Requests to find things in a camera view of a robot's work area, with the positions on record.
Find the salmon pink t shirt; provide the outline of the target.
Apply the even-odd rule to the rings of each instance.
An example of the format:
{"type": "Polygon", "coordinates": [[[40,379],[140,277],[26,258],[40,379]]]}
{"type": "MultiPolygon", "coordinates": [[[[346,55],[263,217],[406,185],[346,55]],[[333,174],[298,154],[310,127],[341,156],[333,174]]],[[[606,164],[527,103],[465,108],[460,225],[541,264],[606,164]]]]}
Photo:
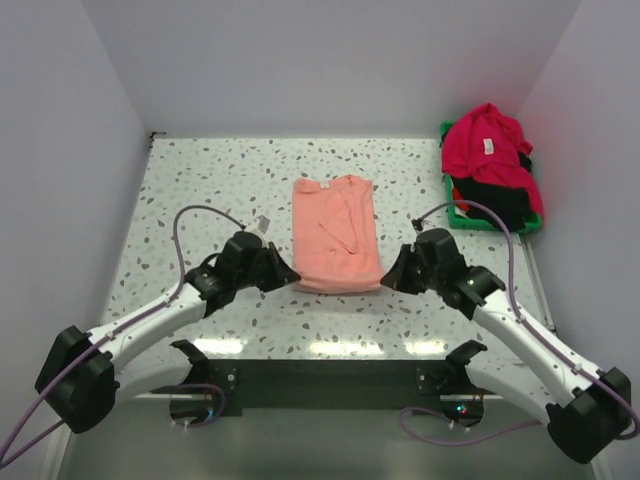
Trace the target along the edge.
{"type": "Polygon", "coordinates": [[[356,294],[381,287],[372,182],[355,175],[296,180],[292,196],[293,269],[297,288],[356,294]]]}

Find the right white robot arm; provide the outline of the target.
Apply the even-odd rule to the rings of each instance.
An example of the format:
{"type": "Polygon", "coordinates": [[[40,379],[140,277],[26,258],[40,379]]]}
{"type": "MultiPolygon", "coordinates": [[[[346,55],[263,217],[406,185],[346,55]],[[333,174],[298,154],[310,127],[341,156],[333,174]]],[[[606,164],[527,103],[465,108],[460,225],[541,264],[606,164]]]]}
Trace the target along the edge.
{"type": "Polygon", "coordinates": [[[571,460],[587,464],[615,440],[639,434],[631,382],[619,369],[604,371],[560,341],[517,302],[512,284],[483,266],[470,266],[445,229],[421,232],[401,247],[383,286],[418,295],[435,292],[451,309],[501,341],[521,367],[491,367],[486,347],[468,342],[448,356],[448,386],[474,386],[514,403],[546,427],[571,460]]]}

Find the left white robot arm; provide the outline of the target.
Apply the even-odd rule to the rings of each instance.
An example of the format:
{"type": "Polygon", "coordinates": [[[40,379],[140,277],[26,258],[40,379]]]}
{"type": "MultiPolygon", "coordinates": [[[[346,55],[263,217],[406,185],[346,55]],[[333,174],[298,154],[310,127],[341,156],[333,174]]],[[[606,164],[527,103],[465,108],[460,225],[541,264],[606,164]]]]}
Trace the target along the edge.
{"type": "Polygon", "coordinates": [[[267,293],[299,279],[273,243],[239,231],[221,252],[183,273],[173,293],[120,321],[88,332],[71,326],[59,333],[36,379],[36,391],[72,432],[84,433],[113,409],[124,390],[118,374],[144,351],[226,307],[243,289],[267,293]]]}

